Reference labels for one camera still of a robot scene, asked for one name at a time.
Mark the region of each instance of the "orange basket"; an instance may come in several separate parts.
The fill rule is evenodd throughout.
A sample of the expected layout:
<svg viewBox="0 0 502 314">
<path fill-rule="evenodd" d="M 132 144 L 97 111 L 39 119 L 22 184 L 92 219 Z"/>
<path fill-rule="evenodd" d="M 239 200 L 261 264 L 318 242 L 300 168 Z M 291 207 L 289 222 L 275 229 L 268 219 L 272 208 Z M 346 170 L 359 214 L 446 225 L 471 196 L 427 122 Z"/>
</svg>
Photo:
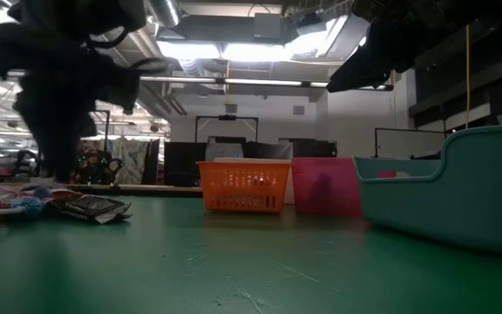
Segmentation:
<svg viewBox="0 0 502 314">
<path fill-rule="evenodd" d="M 207 210 L 281 213 L 288 163 L 197 162 Z"/>
</svg>

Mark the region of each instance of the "teal bin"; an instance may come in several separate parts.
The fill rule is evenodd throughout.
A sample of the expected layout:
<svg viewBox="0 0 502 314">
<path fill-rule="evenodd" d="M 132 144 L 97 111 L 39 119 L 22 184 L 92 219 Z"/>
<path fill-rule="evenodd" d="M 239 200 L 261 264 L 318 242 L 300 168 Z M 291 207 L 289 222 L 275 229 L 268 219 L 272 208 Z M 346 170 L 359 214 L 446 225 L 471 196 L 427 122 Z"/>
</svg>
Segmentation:
<svg viewBox="0 0 502 314">
<path fill-rule="evenodd" d="M 502 253 L 502 126 L 454 133 L 441 160 L 354 162 L 369 222 Z"/>
</svg>

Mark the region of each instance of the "scratch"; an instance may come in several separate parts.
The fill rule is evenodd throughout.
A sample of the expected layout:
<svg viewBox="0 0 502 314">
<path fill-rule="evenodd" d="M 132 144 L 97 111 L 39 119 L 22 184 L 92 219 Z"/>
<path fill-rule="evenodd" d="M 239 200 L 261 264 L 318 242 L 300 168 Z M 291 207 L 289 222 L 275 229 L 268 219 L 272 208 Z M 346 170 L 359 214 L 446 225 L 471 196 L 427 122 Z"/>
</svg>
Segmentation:
<svg viewBox="0 0 502 314">
<path fill-rule="evenodd" d="M 291 268 L 291 267 L 288 267 L 288 266 L 284 265 L 283 263 L 280 263 L 280 262 L 275 261 L 274 259 L 270 259 L 270 258 L 269 258 L 269 261 L 270 261 L 270 262 L 272 262 L 272 263 L 277 263 L 277 264 L 279 264 L 280 266 L 282 266 L 283 268 L 285 268 L 285 269 L 287 269 L 287 270 L 290 270 L 290 271 L 293 271 L 294 273 L 299 274 L 299 275 L 303 276 L 304 278 L 309 279 L 310 281 L 312 281 L 312 282 L 314 282 L 314 283 L 321 283 L 320 281 L 318 281 L 318 280 L 314 279 L 313 277 L 307 276 L 307 275 L 303 274 L 303 273 L 302 273 L 302 272 L 300 272 L 300 271 L 294 270 L 293 268 Z"/>
<path fill-rule="evenodd" d="M 208 256 L 208 254 L 193 256 L 193 257 L 191 257 L 191 258 L 187 259 L 187 263 L 192 263 L 192 262 L 194 262 L 194 261 L 198 261 L 198 260 L 200 260 L 201 258 L 205 258 L 205 257 L 207 257 L 207 256 Z"/>
<path fill-rule="evenodd" d="M 245 288 L 243 288 L 242 286 L 240 286 L 240 289 L 241 289 L 241 294 L 243 295 L 243 297 L 245 297 L 246 299 L 248 299 L 249 301 L 251 301 L 251 303 L 253 304 L 254 308 L 259 312 L 259 314 L 262 314 L 261 309 L 259 309 L 259 306 L 257 306 L 257 303 L 253 300 L 253 298 L 251 297 L 251 295 L 248 294 L 247 291 L 245 291 Z"/>
</svg>

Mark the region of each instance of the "pink container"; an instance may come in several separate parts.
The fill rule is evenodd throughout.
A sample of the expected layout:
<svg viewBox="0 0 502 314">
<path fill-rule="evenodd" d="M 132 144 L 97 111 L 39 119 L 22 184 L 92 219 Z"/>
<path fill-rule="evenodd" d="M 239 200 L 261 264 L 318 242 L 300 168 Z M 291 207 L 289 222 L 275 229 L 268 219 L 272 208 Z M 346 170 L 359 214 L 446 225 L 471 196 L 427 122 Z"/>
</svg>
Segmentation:
<svg viewBox="0 0 502 314">
<path fill-rule="evenodd" d="M 301 214 L 362 215 L 351 158 L 294 158 L 295 210 Z"/>
</svg>

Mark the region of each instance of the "green table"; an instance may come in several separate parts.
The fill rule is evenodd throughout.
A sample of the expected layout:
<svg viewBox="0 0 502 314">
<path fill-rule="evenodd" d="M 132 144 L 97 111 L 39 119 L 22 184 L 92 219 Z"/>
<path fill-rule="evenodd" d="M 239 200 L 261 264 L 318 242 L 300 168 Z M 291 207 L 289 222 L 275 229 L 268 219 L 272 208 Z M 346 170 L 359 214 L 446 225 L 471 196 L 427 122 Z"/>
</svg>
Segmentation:
<svg viewBox="0 0 502 314">
<path fill-rule="evenodd" d="M 119 197 L 129 222 L 0 227 L 0 313 L 502 313 L 502 259 L 358 220 Z"/>
</svg>

